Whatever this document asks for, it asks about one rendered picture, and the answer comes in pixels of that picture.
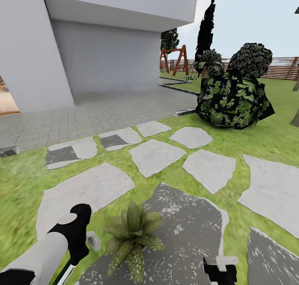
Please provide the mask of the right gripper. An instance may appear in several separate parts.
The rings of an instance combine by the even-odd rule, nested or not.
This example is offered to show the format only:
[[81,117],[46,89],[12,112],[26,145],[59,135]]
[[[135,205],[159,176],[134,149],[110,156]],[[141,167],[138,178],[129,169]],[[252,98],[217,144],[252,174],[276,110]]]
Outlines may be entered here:
[[203,263],[205,274],[209,275],[210,281],[217,282],[220,285],[223,281],[229,280],[234,285],[237,282],[236,270],[233,265],[226,265],[226,271],[219,271],[217,265],[208,265],[207,262]]

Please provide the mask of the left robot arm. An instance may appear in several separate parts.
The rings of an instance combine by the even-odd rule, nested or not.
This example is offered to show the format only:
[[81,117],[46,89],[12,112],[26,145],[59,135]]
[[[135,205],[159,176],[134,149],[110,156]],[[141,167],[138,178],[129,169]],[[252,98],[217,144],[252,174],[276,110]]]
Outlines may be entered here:
[[90,216],[90,205],[73,206],[32,248],[0,271],[0,285],[48,285],[67,249],[75,263],[88,255],[87,242],[98,252],[99,237],[86,232]]

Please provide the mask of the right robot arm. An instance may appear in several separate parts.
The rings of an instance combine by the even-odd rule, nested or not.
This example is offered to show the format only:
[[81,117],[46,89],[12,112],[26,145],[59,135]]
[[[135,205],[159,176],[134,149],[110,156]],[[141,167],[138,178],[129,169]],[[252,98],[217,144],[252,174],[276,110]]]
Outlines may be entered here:
[[235,265],[239,263],[236,256],[217,256],[217,265],[203,263],[205,274],[209,275],[210,281],[217,282],[218,285],[235,285],[237,282]]

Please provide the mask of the insectifuge atomizer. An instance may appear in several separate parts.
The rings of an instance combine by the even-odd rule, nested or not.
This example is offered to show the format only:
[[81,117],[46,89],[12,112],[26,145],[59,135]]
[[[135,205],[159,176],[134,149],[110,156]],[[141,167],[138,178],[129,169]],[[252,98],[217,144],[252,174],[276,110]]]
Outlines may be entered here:
[[59,273],[58,277],[55,279],[52,285],[64,285],[69,276],[72,274],[73,270],[76,267],[76,263],[71,256],[68,262],[66,263],[65,267]]

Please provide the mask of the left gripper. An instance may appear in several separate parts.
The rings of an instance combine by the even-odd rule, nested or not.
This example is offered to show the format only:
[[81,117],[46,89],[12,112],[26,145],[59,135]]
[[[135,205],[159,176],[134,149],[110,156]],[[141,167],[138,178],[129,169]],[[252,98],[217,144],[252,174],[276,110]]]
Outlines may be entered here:
[[78,263],[82,258],[88,255],[88,247],[85,242],[86,234],[79,239],[74,239],[69,247],[70,256],[73,257],[75,263]]

